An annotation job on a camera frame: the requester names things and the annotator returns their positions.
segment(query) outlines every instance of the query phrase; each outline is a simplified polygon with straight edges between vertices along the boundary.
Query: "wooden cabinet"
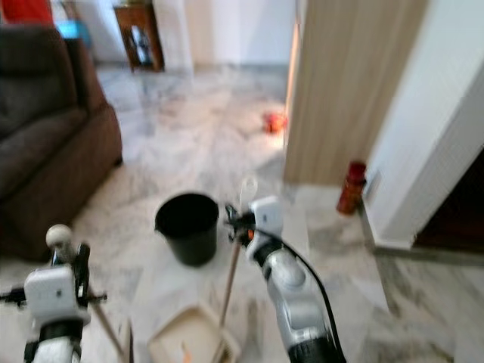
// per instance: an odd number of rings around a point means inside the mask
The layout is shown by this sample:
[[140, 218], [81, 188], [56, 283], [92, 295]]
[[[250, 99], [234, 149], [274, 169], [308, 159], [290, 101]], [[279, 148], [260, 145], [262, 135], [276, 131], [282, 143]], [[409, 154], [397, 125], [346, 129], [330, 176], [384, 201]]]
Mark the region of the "wooden cabinet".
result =
[[135, 68], [164, 70], [165, 61], [153, 5], [151, 3], [116, 5], [114, 12], [131, 71]]

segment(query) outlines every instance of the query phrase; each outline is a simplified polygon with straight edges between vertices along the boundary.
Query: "white dustpan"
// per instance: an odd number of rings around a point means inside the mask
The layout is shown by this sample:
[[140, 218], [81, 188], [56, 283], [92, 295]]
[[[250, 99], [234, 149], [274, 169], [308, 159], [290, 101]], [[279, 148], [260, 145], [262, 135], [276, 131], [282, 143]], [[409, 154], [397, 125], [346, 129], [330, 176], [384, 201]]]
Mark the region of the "white dustpan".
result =
[[241, 348], [227, 329], [219, 326], [219, 317], [206, 304], [186, 308], [169, 321], [148, 342], [154, 363], [211, 363], [220, 342], [235, 363]]

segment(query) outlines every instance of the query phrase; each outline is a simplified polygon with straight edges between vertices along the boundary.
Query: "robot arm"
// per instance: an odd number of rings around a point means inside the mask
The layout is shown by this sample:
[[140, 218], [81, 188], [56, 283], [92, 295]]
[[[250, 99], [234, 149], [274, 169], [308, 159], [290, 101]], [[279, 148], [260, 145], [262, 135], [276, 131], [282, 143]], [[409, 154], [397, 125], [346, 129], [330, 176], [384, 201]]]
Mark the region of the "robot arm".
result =
[[228, 214], [228, 224], [246, 247], [247, 258], [262, 269], [291, 363], [344, 363], [337, 333], [325, 322], [332, 314], [321, 296], [321, 282], [279, 238], [283, 220], [277, 198], [252, 202], [250, 211], [242, 216], [236, 216], [234, 210]]

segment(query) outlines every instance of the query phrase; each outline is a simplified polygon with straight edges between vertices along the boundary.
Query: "red bottle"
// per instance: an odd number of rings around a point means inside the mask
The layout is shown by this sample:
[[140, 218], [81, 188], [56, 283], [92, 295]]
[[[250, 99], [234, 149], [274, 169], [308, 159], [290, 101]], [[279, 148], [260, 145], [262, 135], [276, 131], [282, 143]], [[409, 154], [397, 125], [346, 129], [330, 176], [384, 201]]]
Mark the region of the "red bottle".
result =
[[345, 179], [337, 211], [347, 216], [352, 215], [361, 202], [361, 193], [366, 184], [366, 165], [361, 161], [353, 161], [349, 164], [348, 175]]

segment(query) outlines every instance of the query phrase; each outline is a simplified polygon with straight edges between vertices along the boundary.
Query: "sofa armrest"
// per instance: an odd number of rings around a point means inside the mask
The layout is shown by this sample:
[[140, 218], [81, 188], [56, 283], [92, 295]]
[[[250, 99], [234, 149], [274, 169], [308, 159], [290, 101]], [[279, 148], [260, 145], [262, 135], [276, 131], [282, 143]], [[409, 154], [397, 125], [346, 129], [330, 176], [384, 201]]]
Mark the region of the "sofa armrest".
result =
[[73, 65], [79, 104], [89, 113], [94, 113], [107, 104], [94, 64], [81, 39], [65, 39], [65, 41]]

